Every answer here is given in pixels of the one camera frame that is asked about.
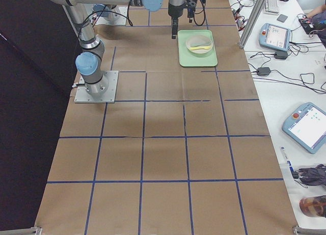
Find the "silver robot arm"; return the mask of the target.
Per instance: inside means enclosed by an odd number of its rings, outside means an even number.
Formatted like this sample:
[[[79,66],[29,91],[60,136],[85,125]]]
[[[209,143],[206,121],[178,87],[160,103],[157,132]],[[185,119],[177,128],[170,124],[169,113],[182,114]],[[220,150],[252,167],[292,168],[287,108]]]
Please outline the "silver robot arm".
[[[80,76],[73,85],[75,103],[128,100],[169,102],[183,99],[185,70],[178,41],[169,26],[115,27],[132,7],[151,21],[153,12],[167,17],[164,0],[50,0],[63,7],[81,53],[74,60]]]

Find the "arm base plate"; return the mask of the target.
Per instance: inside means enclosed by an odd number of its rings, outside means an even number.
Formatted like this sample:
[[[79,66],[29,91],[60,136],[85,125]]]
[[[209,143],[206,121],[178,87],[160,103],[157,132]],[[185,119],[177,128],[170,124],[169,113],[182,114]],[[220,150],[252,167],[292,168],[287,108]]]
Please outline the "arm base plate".
[[[125,26],[127,22],[127,6],[103,6],[104,12],[99,12],[100,17],[96,18],[96,25],[104,24],[109,26]]]
[[[86,83],[80,77],[76,87],[75,103],[114,103],[119,71],[102,71],[102,79],[96,84]]]

